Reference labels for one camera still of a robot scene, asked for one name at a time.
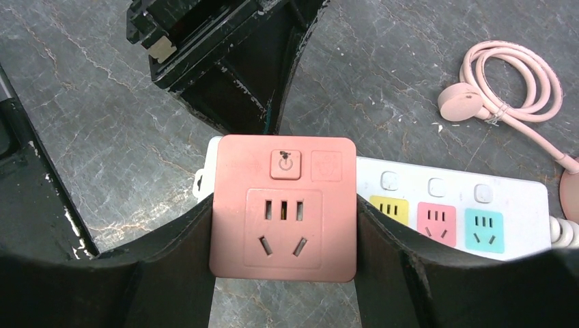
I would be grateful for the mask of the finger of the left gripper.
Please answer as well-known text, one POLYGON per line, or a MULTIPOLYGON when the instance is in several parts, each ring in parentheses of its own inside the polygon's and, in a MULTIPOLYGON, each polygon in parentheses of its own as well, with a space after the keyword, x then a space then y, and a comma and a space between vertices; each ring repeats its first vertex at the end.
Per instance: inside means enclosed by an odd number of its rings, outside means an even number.
POLYGON ((327 6, 314 1, 144 1, 126 37, 152 82, 222 134, 276 135, 302 53, 327 6))

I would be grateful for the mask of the pink round socket hub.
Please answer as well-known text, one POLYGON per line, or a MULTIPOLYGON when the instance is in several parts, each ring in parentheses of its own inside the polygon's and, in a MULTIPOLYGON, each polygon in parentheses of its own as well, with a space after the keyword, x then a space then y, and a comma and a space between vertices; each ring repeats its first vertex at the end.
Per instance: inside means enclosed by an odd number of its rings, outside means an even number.
POLYGON ((561 208, 568 220, 577 221, 578 216, 578 173, 565 170, 559 186, 561 208))

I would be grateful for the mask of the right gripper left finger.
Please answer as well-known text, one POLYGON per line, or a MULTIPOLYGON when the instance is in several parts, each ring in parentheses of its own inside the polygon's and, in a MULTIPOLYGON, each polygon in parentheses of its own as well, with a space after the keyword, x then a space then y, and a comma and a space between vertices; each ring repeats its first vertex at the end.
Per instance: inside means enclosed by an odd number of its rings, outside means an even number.
POLYGON ((207 327, 212 196, 91 260, 1 254, 2 327, 207 327))

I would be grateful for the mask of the pink cube socket adapter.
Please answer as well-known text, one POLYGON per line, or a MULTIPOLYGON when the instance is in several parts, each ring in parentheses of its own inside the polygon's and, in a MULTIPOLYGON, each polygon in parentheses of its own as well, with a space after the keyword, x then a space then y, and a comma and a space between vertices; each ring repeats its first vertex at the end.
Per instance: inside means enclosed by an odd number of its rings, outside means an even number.
POLYGON ((222 278, 351 281, 356 146, 344 137, 227 135, 218 143, 209 267, 222 278))

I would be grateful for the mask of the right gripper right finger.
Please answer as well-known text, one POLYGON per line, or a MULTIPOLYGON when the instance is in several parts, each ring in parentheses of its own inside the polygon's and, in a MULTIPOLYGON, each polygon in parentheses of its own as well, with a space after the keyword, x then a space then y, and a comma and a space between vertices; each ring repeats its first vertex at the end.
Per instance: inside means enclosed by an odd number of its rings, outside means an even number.
POLYGON ((433 241, 357 199, 364 327, 577 327, 578 251, 510 262, 433 241))

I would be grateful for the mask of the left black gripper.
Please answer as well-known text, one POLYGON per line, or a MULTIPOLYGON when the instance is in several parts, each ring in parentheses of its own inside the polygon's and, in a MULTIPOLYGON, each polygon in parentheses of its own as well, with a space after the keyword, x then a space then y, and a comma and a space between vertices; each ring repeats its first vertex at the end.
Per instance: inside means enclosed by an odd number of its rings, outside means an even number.
POLYGON ((1 252, 63 262, 98 250, 4 71, 1 72, 1 252))

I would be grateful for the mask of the white multicolour power strip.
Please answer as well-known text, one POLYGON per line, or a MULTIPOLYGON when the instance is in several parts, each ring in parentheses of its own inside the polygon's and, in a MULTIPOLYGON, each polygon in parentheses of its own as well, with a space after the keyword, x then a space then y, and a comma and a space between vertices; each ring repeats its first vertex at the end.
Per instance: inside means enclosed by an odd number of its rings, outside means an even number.
MULTIPOLYGON (((213 138, 196 196, 213 197, 213 138)), ((551 248, 546 187, 538 182, 398 163, 356 154, 356 195, 447 247, 508 261, 551 248)))

